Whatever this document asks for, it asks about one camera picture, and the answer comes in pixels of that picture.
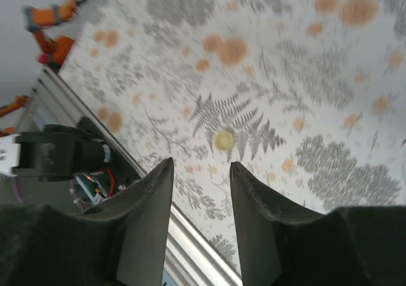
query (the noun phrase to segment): patterned table surface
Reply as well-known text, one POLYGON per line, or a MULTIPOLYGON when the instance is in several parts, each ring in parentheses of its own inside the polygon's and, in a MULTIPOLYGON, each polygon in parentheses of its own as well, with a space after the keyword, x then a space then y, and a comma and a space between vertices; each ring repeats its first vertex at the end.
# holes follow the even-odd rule
POLYGON ((234 160, 319 212, 406 202, 405 53, 406 0, 101 0, 61 76, 239 269, 234 160))

